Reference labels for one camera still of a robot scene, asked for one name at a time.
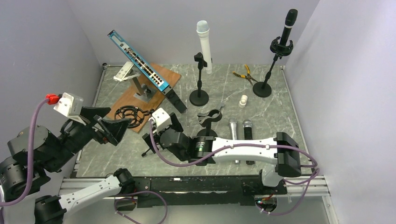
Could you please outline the black tripod shock-mount stand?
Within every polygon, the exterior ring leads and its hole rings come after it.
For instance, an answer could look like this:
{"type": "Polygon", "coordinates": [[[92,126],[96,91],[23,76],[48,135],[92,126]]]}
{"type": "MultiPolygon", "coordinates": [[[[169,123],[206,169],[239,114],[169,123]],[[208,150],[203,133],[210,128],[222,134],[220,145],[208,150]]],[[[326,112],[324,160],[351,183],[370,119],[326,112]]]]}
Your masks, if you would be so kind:
{"type": "MultiPolygon", "coordinates": [[[[142,110],[141,108],[134,105],[125,105],[116,110],[114,113],[114,119],[131,119],[131,123],[128,125],[128,128],[133,129],[142,126],[144,119],[149,115],[152,115],[154,111],[154,109],[142,110]]],[[[149,133],[144,134],[142,139],[149,148],[144,153],[142,153],[141,156],[146,156],[149,151],[155,154],[156,152],[151,143],[149,133]]]]}

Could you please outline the black round-base clip stand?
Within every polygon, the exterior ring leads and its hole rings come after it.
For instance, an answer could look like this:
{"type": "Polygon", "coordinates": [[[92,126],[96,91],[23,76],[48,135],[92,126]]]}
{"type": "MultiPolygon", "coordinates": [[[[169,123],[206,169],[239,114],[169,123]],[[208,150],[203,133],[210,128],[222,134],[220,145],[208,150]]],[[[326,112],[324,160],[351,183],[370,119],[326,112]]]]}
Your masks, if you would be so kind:
{"type": "Polygon", "coordinates": [[[212,109],[206,113],[198,113],[197,117],[198,123],[204,128],[197,133],[197,136],[218,136],[217,133],[212,130],[212,123],[222,119],[222,112],[220,109],[212,109]]]}

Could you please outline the grey condenser microphone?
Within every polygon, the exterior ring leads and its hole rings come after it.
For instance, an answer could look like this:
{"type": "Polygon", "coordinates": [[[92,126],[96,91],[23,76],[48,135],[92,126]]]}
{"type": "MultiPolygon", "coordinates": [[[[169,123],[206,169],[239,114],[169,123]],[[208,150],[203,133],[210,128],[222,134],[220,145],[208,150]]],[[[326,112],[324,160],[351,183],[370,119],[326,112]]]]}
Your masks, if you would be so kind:
{"type": "Polygon", "coordinates": [[[231,139],[237,140],[237,121],[235,119],[229,119],[228,127],[231,133],[231,139]]]}

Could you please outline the black handheld microphone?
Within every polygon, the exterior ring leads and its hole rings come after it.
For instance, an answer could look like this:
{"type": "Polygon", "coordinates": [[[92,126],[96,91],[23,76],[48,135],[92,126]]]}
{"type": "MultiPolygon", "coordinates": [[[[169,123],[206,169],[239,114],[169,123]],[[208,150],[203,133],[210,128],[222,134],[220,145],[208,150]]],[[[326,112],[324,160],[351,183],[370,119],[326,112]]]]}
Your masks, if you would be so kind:
{"type": "Polygon", "coordinates": [[[252,140],[253,139],[253,132],[252,127],[253,123],[251,120],[246,119],[243,121],[243,131],[244,131],[244,140],[252,140]]]}

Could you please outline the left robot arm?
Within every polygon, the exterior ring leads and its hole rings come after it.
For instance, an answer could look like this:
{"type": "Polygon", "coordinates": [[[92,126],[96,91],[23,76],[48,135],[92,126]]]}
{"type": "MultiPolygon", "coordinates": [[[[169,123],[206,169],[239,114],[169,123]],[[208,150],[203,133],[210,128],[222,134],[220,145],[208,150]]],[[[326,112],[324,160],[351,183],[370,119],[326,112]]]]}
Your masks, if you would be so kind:
{"type": "Polygon", "coordinates": [[[0,165],[0,221],[3,224],[60,224],[64,218],[105,197],[130,195],[134,180],[125,168],[85,189],[63,196],[37,197],[50,181],[90,141],[118,145],[131,119],[107,120],[108,107],[55,110],[67,121],[55,136],[35,121],[8,142],[11,156],[0,165]]]}

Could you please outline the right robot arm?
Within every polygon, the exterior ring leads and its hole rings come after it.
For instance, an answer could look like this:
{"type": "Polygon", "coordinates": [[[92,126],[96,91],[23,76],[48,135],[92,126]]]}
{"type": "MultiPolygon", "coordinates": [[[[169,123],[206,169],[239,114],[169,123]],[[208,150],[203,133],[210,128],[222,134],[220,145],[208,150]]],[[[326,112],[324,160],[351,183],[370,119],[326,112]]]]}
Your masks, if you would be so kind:
{"type": "Polygon", "coordinates": [[[287,177],[300,177],[302,174],[298,144],[284,132],[277,132],[273,138],[261,140],[229,140],[213,136],[188,137],[182,132],[167,129],[163,132],[168,151],[180,163],[170,162],[158,151],[154,134],[150,133],[154,151],[165,163],[175,167],[205,166],[226,161],[257,161],[268,164],[260,171],[257,187],[264,194],[270,193],[279,182],[287,177]]]}

